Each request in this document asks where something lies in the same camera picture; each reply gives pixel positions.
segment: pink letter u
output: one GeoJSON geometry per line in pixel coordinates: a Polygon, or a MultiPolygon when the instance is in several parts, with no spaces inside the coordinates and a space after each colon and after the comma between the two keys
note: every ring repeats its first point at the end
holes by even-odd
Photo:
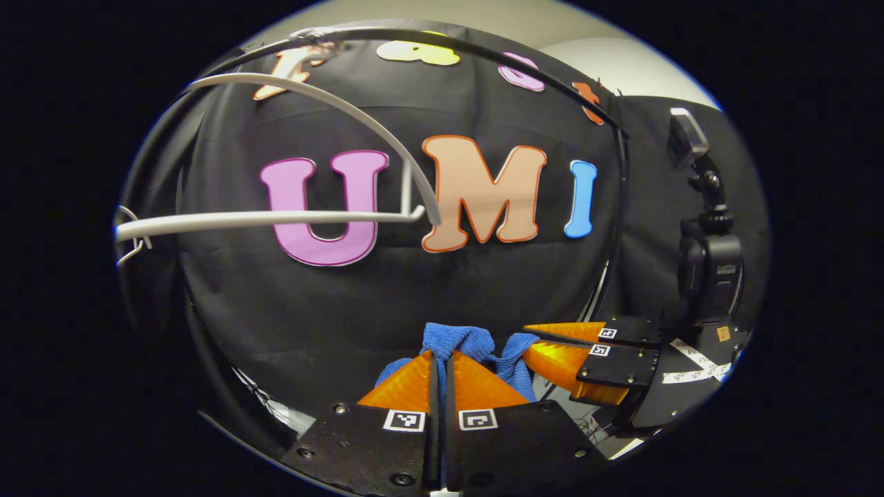
{"type": "MultiPolygon", "coordinates": [[[[377,174],[388,164],[386,154],[375,150],[354,150],[331,159],[331,169],[344,177],[347,210],[375,212],[377,174]]],[[[316,164],[307,158],[286,159],[268,164],[261,181],[270,192],[271,210],[307,210],[307,178],[316,164]]],[[[352,264],[374,248],[377,223],[347,223],[344,234],[325,240],[313,234],[307,223],[274,225],[280,247],[292,258],[316,266],[352,264]]]]}

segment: white wire hanger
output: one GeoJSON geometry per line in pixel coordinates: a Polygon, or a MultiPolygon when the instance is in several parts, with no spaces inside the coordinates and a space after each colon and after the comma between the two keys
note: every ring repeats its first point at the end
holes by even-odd
{"type": "MultiPolygon", "coordinates": [[[[309,54],[305,60],[316,59],[316,54],[309,54]]],[[[171,233],[187,233],[201,230],[240,228],[253,226],[272,226],[288,223],[347,223],[352,221],[374,221],[385,223],[413,223],[424,212],[434,226],[441,224],[436,194],[430,182],[417,167],[417,161],[389,130],[371,116],[351,103],[332,95],[322,89],[311,87],[305,83],[260,73],[228,73],[219,74],[196,80],[187,86],[186,91],[213,85],[229,83],[246,83],[268,85],[284,88],[295,93],[306,95],[344,111],[347,115],[363,123],[386,141],[402,159],[402,182],[400,192],[400,212],[352,212],[348,210],[255,210],[240,212],[211,212],[204,214],[179,214],[157,218],[138,219],[126,208],[132,221],[114,227],[116,241],[136,240],[143,238],[150,249],[149,236],[171,233]],[[418,204],[411,210],[411,183],[414,181],[424,205],[418,204]]],[[[117,265],[137,254],[141,246],[122,257],[117,265]]]]}

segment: letter m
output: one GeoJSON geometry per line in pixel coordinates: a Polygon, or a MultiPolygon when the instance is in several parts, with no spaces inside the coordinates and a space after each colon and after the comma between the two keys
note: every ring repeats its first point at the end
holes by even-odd
{"type": "Polygon", "coordinates": [[[467,244],[469,237],[461,230],[462,205],[481,243],[491,238],[504,210],[498,240],[511,243],[537,236],[534,214],[540,172],[546,165],[543,150],[515,147],[497,179],[492,179],[479,146],[466,136],[431,136],[423,142],[423,151],[436,161],[436,200],[442,216],[442,225],[423,237],[426,251],[447,252],[467,244]]]}

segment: white tape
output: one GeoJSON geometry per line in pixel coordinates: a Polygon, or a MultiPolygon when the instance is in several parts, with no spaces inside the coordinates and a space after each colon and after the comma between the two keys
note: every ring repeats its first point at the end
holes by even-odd
{"type": "Polygon", "coordinates": [[[681,339],[675,339],[669,345],[675,347],[675,349],[682,354],[685,354],[691,361],[703,369],[699,371],[663,373],[663,383],[689,383],[691,381],[700,381],[709,378],[715,378],[722,381],[725,374],[730,371],[730,363],[721,365],[713,363],[708,357],[700,354],[698,350],[687,343],[684,343],[681,339]]]}

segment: screw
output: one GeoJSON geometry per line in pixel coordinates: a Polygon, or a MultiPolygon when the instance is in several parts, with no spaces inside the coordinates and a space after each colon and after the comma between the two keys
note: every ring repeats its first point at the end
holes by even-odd
{"type": "Polygon", "coordinates": [[[394,484],[396,484],[398,486],[409,486],[409,485],[415,483],[415,478],[412,477],[411,475],[407,475],[405,473],[393,475],[392,478],[390,478],[390,479],[393,481],[394,484]]]}

